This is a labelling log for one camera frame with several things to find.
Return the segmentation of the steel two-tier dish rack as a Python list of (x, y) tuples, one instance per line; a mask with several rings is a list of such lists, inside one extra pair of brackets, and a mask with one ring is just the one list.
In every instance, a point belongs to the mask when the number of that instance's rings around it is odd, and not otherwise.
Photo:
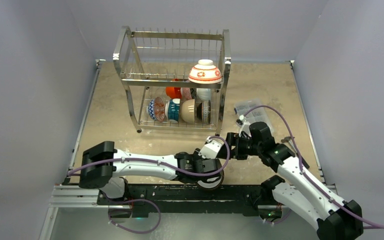
[[(191, 69), (201, 59), (214, 62), (221, 72), (221, 82), (205, 84), (188, 81)], [(179, 130), (221, 133), (232, 64), (229, 30), (182, 31), (123, 26), (112, 61), (126, 94), (129, 118), (136, 132)], [(201, 120), (194, 123), (183, 120), (158, 122), (151, 119), (147, 106), (156, 97), (167, 102), (167, 87), (210, 89), (209, 123)]]

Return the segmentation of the brown-rimmed white bowl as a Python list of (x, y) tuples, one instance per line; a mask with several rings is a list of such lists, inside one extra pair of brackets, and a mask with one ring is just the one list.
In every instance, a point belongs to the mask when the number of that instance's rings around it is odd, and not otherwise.
[(196, 185), (204, 190), (204, 191), (213, 191), (217, 188), (219, 188), (223, 181), (224, 181), (224, 177), (225, 177), (225, 174), (224, 174), (224, 171), (222, 170), (217, 176), (215, 177), (212, 177), (212, 178), (207, 178), (206, 180), (202, 181), (202, 180), (199, 180)]

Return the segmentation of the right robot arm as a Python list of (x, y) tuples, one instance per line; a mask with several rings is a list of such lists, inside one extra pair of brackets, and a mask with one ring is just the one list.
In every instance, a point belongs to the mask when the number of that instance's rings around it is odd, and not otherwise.
[(252, 123), (249, 133), (227, 133), (226, 142), (232, 159), (257, 156), (276, 173), (261, 183), (262, 200), (289, 207), (315, 229), (320, 240), (355, 240), (363, 234), (361, 206), (344, 200), (307, 171), (307, 163), (277, 143), (265, 122)]

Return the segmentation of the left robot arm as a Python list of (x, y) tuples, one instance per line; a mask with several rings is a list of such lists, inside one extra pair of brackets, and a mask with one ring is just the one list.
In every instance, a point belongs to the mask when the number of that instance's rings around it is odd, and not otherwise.
[(224, 180), (224, 171), (217, 152), (221, 145), (210, 143), (212, 153), (179, 152), (171, 155), (143, 155), (115, 148), (113, 141), (104, 141), (82, 154), (79, 187), (99, 189), (118, 205), (129, 199), (127, 176), (156, 177), (184, 184), (196, 184), (204, 190), (217, 189)]

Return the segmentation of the red geometric pattern bowl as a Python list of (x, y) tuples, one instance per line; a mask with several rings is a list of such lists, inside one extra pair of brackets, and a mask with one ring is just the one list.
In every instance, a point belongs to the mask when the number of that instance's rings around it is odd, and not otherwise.
[(164, 101), (159, 96), (152, 99), (148, 103), (147, 112), (152, 120), (162, 123), (165, 119)]

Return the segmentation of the beige speckled bowl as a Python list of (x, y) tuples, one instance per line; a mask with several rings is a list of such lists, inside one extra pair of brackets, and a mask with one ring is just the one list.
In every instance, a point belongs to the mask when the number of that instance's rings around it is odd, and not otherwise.
[(181, 104), (180, 116), (184, 122), (188, 124), (195, 123), (195, 115), (196, 115), (196, 100), (189, 99), (184, 101)]

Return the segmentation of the red floral pattern bowl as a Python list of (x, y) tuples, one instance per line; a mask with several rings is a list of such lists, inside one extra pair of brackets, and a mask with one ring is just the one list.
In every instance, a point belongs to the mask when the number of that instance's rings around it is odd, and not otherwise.
[(222, 81), (222, 73), (214, 61), (210, 59), (200, 59), (194, 65), (188, 75), (188, 80), (198, 84), (216, 84)]

